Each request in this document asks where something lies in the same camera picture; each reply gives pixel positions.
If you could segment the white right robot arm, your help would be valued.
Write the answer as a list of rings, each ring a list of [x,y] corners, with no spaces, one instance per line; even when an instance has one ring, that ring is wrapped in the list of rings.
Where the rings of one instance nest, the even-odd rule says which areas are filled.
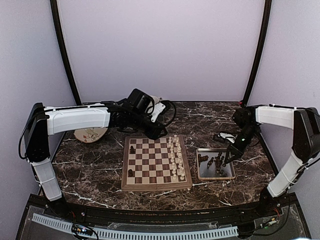
[[[275,178],[260,192],[255,213],[266,217],[278,204],[278,198],[297,183],[320,153],[320,114],[315,107],[253,105],[237,109],[232,116],[241,129],[226,150],[224,164],[241,158],[262,125],[292,131],[290,154]]]

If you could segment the dark chess piece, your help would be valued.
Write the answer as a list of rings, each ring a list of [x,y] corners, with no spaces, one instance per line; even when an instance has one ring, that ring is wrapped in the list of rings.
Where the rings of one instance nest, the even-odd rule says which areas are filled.
[[[127,176],[130,177],[130,178],[134,177],[134,171],[132,169],[129,169],[128,173],[127,173]]]
[[[136,153],[136,149],[131,145],[129,149],[129,154],[135,154],[135,153]]]

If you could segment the metal tray with wooden rim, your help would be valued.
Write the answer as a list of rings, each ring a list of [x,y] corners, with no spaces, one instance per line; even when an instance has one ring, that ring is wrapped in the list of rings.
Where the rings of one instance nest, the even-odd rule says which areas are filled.
[[[226,148],[198,148],[197,172],[200,180],[232,180],[236,178],[233,163],[224,165]]]

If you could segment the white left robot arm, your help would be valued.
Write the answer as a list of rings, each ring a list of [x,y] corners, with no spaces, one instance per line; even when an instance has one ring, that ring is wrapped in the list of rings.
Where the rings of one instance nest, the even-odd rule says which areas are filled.
[[[101,101],[94,104],[44,107],[36,103],[22,131],[20,142],[25,144],[21,159],[32,166],[46,198],[52,202],[51,210],[60,218],[67,218],[70,206],[63,196],[52,165],[49,136],[88,128],[131,128],[142,132],[151,140],[167,134],[166,125],[158,121],[169,106],[161,100],[135,88],[129,97],[120,101]]]

